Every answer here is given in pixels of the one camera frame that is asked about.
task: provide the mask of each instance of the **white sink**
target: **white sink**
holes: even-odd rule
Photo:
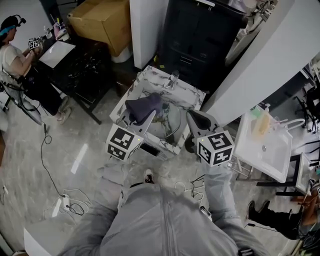
[[[293,138],[285,128],[275,131],[270,128],[263,139],[256,140],[252,136],[256,121],[250,111],[241,117],[233,154],[278,182],[285,183]]]

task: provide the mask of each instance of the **black pants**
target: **black pants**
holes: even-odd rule
[[[270,209],[264,209],[261,212],[254,210],[249,214],[250,220],[269,226],[290,240],[299,239],[298,228],[301,217],[302,212],[290,215],[288,212],[274,212]]]
[[[51,115],[56,115],[62,99],[48,78],[31,67],[24,79],[23,88],[27,90],[25,95],[32,100],[39,101],[43,108]]]

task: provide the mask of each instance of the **white wall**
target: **white wall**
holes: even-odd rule
[[[28,39],[44,35],[44,26],[51,27],[39,0],[0,0],[0,23],[5,18],[18,14],[26,24],[17,28],[12,44],[22,51],[28,48]]]
[[[281,0],[203,110],[226,125],[263,101],[320,51],[318,0]]]
[[[142,69],[154,56],[169,0],[130,0],[134,65]]]

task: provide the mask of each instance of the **black table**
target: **black table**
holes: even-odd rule
[[[55,42],[54,36],[47,39],[38,58]],[[34,67],[39,73],[45,74],[55,87],[73,98],[100,125],[101,121],[92,111],[106,92],[116,85],[108,46],[76,35],[66,43],[75,45],[75,48],[55,68],[41,61],[34,63]]]

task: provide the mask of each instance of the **gray cloth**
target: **gray cloth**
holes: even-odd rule
[[[126,100],[125,106],[134,116],[136,122],[140,123],[149,116],[152,111],[156,110],[156,114],[160,113],[162,110],[162,99],[158,93],[154,92],[147,97]]]
[[[60,256],[232,256],[243,248],[269,255],[244,229],[230,189],[232,172],[224,165],[203,166],[212,222],[195,200],[157,184],[131,188],[117,213],[123,178],[117,168],[104,170],[92,208]]]

